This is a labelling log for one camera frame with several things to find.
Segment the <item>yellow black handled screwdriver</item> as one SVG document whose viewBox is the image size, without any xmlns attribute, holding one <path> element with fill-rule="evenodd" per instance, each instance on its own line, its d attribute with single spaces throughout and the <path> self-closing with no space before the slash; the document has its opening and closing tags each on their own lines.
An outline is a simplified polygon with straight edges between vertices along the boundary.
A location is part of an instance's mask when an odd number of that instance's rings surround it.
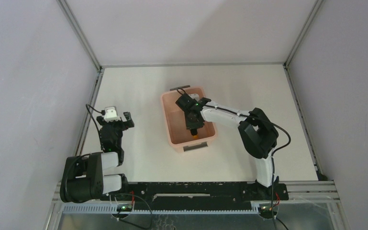
<svg viewBox="0 0 368 230">
<path fill-rule="evenodd" d="M 191 133 L 193 139 L 198 139 L 199 138 L 197 129 L 191 129 L 190 133 Z"/>
</svg>

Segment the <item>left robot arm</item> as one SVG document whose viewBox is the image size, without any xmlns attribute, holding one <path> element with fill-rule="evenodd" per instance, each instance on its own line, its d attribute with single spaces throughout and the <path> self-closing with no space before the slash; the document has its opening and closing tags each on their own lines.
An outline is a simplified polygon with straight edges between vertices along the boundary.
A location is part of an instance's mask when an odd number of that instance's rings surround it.
<svg viewBox="0 0 368 230">
<path fill-rule="evenodd" d="M 133 128 L 134 122 L 130 112 L 124 112 L 125 120 L 109 113 L 107 111 L 97 117 L 101 125 L 99 136 L 102 150 L 66 159 L 60 185 L 60 198 L 63 202 L 84 203 L 121 191 L 127 186 L 123 173 L 105 175 L 104 172 L 123 164 L 123 132 Z"/>
</svg>

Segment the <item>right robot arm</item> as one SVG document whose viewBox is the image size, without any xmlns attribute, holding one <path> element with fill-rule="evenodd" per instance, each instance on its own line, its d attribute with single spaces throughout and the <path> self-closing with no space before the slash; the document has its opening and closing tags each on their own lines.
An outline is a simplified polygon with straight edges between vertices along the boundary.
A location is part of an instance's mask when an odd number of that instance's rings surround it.
<svg viewBox="0 0 368 230">
<path fill-rule="evenodd" d="M 209 98 L 196 100 L 187 93 L 176 100 L 176 105 L 184 112 L 186 129 L 192 136 L 196 136 L 206 122 L 236 128 L 245 150 L 255 159 L 256 182 L 266 188 L 273 185 L 276 176 L 270 158 L 279 133 L 261 109 L 235 110 Z"/>
</svg>

